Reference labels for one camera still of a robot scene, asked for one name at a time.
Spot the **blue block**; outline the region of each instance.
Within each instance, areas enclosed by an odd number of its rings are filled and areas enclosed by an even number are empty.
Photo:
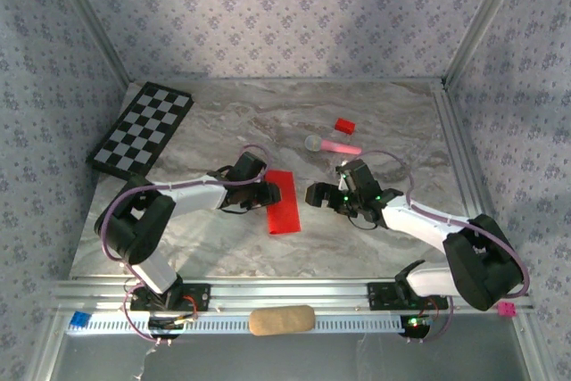
[[[75,311],[73,313],[73,317],[71,318],[70,325],[77,327],[85,327],[87,326],[87,323],[89,323],[89,319],[91,319],[91,314],[87,314],[86,312]]]

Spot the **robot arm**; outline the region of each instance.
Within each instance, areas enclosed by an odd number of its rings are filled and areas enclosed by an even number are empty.
[[[167,223],[173,217],[196,210],[217,210],[238,204],[243,211],[249,211],[278,203],[280,193],[275,184],[263,180],[242,186],[229,184],[254,179],[265,168],[262,160],[246,152],[235,166],[223,167],[192,181],[152,184],[145,178],[133,177],[117,196],[141,186],[155,185],[165,190],[125,198],[111,216],[106,231],[107,244],[143,280],[155,301],[166,310],[172,309],[180,301],[178,289],[182,280],[157,249]],[[109,207],[95,223],[97,235],[101,234],[108,210]]]
[[[402,192],[381,189],[362,160],[348,162],[338,167],[337,172],[341,175],[340,185],[316,183],[310,186],[306,203],[321,207],[327,200],[327,207],[337,213],[352,218],[361,214],[368,222],[410,234],[446,255],[448,263],[416,261],[395,277],[402,300],[460,295],[474,308],[486,311],[522,282],[521,270],[503,249],[472,229],[457,226],[479,227],[511,247],[489,216],[481,214],[468,219],[408,203]],[[412,205],[448,222],[431,219],[415,211]]]

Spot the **glass panel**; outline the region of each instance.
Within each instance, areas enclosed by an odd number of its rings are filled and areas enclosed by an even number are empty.
[[[66,336],[54,380],[527,380],[512,323],[456,316],[430,344],[398,335],[184,335],[154,347],[135,335]]]

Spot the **small red block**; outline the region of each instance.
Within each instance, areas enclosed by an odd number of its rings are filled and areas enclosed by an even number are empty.
[[[498,302],[498,314],[502,317],[516,317],[516,305],[511,302]]]
[[[355,124],[350,120],[339,118],[335,123],[335,129],[345,134],[353,134],[353,131],[355,131]]]

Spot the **tan sponge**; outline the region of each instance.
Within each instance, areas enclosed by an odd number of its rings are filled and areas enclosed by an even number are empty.
[[[256,336],[294,334],[315,327],[315,311],[309,305],[261,308],[250,314],[250,332]]]

